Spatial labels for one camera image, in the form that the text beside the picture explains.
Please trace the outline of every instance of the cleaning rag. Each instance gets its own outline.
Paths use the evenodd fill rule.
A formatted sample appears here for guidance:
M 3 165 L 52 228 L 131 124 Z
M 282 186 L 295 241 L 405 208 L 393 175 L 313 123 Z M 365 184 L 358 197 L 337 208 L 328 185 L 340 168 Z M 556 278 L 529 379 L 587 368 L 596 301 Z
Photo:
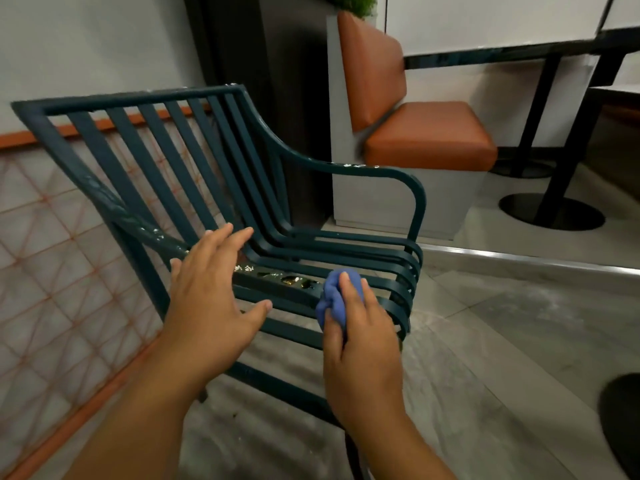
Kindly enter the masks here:
M 342 331 L 347 331 L 347 314 L 344 308 L 344 300 L 340 293 L 340 274 L 347 273 L 353 287 L 356 288 L 360 299 L 364 301 L 364 293 L 362 292 L 362 283 L 360 282 L 360 275 L 355 269 L 341 268 L 334 269 L 329 276 L 326 277 L 324 282 L 323 293 L 320 296 L 320 301 L 316 305 L 316 318 L 320 323 L 320 328 L 324 330 L 324 313 L 327 308 L 331 309 L 331 316 L 342 327 Z

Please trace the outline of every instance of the chair frame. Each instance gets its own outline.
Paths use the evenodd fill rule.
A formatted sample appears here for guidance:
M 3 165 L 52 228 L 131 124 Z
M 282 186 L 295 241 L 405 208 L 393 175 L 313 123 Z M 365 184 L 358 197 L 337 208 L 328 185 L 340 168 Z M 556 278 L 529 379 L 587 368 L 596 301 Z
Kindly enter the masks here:
M 223 174 L 224 183 L 236 209 L 229 204 L 229 199 L 206 160 L 178 101 L 186 101 L 191 109 Z M 416 177 L 396 168 L 322 162 L 293 151 L 274 135 L 261 119 L 242 85 L 12 103 L 14 112 L 25 126 L 98 210 L 162 320 L 169 307 L 170 297 L 144 246 L 158 252 L 168 266 L 171 258 L 183 259 L 190 247 L 197 242 L 198 236 L 173 197 L 124 107 L 138 107 L 205 228 L 217 229 L 218 226 L 173 145 L 154 104 L 164 104 L 168 110 L 225 220 L 232 222 L 236 229 L 245 225 L 255 229 L 252 239 L 243 249 L 249 262 L 236 266 L 234 273 L 236 298 L 251 302 L 268 298 L 277 309 L 314 317 L 321 285 L 302 275 L 325 278 L 330 270 L 305 264 L 304 260 L 393 273 L 396 275 L 395 280 L 379 276 L 367 276 L 367 279 L 372 287 L 390 292 L 389 298 L 379 298 L 379 301 L 399 327 L 399 338 L 404 339 L 410 331 L 409 316 L 423 260 L 422 250 L 415 243 L 415 239 L 422 224 L 426 196 Z M 184 241 L 160 229 L 110 149 L 103 133 L 97 128 L 89 114 L 92 111 L 107 112 Z M 214 123 L 208 119 L 208 112 L 211 113 Z M 95 176 L 52 124 L 49 117 L 61 114 L 69 117 L 119 195 Z M 267 149 L 271 178 L 254 144 L 255 135 L 261 138 Z M 313 171 L 334 175 L 394 178 L 405 183 L 415 198 L 415 211 L 407 238 L 293 226 L 289 218 L 283 159 Z M 379 247 L 380 245 L 399 246 L 402 249 L 385 249 Z M 322 350 L 322 334 L 313 330 L 270 318 L 267 318 L 261 330 Z M 231 366 L 226 373 L 316 418 L 340 427 L 326 400 L 318 395 L 239 362 Z

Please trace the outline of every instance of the hand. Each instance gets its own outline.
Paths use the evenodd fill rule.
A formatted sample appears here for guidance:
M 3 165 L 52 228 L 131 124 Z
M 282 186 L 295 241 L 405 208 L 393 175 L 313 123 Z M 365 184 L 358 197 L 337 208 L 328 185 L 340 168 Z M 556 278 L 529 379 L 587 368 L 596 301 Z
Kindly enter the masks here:
M 208 230 L 183 262 L 171 260 L 171 305 L 159 353 L 184 364 L 182 379 L 196 388 L 231 367 L 273 307 L 265 300 L 245 314 L 240 312 L 232 276 L 238 251 L 253 229 L 231 235 L 232 231 L 230 223 L 215 232 Z
M 377 419 L 403 418 L 403 369 L 394 324 L 380 306 L 366 280 L 362 280 L 364 304 L 349 281 L 340 275 L 346 307 L 347 335 L 329 310 L 324 324 L 324 387 L 336 418 L 358 442 L 380 432 Z

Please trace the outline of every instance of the person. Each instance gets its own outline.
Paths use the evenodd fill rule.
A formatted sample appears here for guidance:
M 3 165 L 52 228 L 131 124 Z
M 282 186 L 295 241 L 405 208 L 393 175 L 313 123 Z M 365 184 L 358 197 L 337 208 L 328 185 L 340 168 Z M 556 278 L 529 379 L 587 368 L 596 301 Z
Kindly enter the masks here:
M 178 468 L 182 423 L 206 384 L 233 364 L 260 330 L 270 301 L 242 314 L 232 290 L 237 254 L 253 233 L 227 224 L 171 261 L 171 305 L 158 344 L 85 444 L 66 480 L 167 479 Z M 391 318 L 365 280 L 364 303 L 340 276 L 348 341 L 326 316 L 324 383 L 336 418 L 377 480 L 454 480 L 404 409 L 403 370 Z

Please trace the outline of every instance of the green plant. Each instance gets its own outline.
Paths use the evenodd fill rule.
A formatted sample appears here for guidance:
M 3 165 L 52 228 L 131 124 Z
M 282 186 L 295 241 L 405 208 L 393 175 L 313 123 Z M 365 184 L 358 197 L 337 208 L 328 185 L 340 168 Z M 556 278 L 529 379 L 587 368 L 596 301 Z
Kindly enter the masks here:
M 333 0 L 333 4 L 341 10 L 350 11 L 359 18 L 369 16 L 376 6 L 376 0 Z

